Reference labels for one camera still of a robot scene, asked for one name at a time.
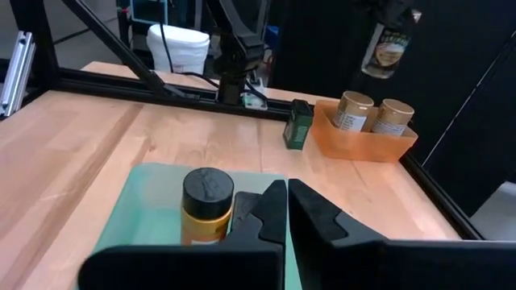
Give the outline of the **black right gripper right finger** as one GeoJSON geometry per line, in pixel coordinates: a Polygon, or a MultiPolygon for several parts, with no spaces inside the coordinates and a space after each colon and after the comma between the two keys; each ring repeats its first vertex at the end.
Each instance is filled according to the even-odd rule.
{"type": "Polygon", "coordinates": [[[515,245],[389,239],[298,179],[289,227],[304,289],[495,290],[515,287],[515,245]]]}

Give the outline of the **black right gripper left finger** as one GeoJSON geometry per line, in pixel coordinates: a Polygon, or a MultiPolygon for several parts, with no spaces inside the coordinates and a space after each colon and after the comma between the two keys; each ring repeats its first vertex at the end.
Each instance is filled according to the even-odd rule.
{"type": "Polygon", "coordinates": [[[206,246],[112,246],[91,255],[80,289],[263,289],[285,286],[288,190],[273,181],[225,239],[206,246]]]}

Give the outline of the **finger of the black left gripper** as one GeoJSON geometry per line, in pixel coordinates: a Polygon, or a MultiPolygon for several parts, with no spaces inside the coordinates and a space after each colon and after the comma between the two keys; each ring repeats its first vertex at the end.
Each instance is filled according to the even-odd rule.
{"type": "Polygon", "coordinates": [[[373,0],[372,16],[377,24],[399,31],[416,27],[412,12],[413,0],[373,0]]]}

